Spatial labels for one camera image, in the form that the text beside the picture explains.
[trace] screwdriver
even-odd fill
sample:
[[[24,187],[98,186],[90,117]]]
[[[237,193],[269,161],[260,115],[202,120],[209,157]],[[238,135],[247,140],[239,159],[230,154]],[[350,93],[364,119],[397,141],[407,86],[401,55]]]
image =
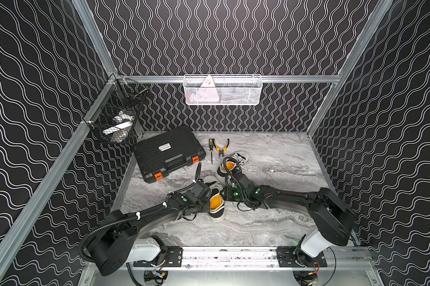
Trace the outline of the screwdriver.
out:
[[[213,165],[214,164],[213,157],[212,157],[212,152],[214,149],[214,140],[213,139],[209,139],[209,148],[210,148],[210,161],[212,162],[212,165]]]

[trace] red wire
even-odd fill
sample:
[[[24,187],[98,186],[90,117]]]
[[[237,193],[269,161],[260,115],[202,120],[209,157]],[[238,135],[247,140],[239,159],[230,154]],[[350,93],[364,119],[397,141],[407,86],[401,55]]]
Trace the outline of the red wire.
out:
[[[318,260],[315,260],[317,262],[318,265],[318,270],[315,272],[310,272],[309,275],[315,274],[316,272],[318,272],[320,270],[320,263],[318,263]]]
[[[164,266],[166,266],[167,262],[169,262],[169,259],[166,257],[166,263],[165,263],[165,264],[163,264],[163,265],[160,267],[159,271],[161,271],[161,269],[162,269]]]

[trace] marble floor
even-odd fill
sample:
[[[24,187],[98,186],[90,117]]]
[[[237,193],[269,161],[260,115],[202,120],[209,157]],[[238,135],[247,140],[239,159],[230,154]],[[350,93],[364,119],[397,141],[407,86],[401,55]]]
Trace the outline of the marble floor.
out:
[[[144,139],[157,135],[146,133]],[[222,159],[214,152],[210,163],[209,138],[230,144],[227,154],[244,150],[250,159],[243,173],[257,185],[267,184],[278,189],[298,192],[318,191],[327,187],[320,166],[305,134],[292,133],[195,133],[207,156],[202,160],[201,177],[215,174]],[[143,181],[136,166],[121,207],[123,213],[146,209],[163,202],[168,192],[191,183],[196,164],[172,172],[155,183]],[[198,214],[195,220],[168,222],[144,234],[156,234],[167,245],[192,246],[287,246],[296,245],[299,239],[314,226],[306,215],[282,209],[257,209],[241,212],[235,203],[225,205],[225,219],[212,222],[208,214]]]

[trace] white wire basket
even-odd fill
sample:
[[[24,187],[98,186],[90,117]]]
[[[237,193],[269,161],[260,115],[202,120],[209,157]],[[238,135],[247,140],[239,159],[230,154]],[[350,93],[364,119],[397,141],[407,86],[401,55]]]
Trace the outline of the white wire basket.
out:
[[[184,75],[188,105],[257,105],[261,75]]]

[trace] white wavy line pattern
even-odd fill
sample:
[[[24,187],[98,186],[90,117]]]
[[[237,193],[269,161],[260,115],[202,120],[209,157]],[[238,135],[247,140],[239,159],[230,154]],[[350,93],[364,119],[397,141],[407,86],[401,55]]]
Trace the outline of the white wavy line pattern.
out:
[[[107,78],[70,0],[0,1],[0,242]]]
[[[153,84],[139,114],[144,130],[306,131],[329,83],[265,84],[256,106],[189,106],[181,85]]]
[[[87,2],[122,75],[333,75],[377,0]]]
[[[394,1],[314,141],[384,284],[430,285],[430,1]]]
[[[1,285],[77,285],[78,242],[109,214],[131,154],[88,135]]]

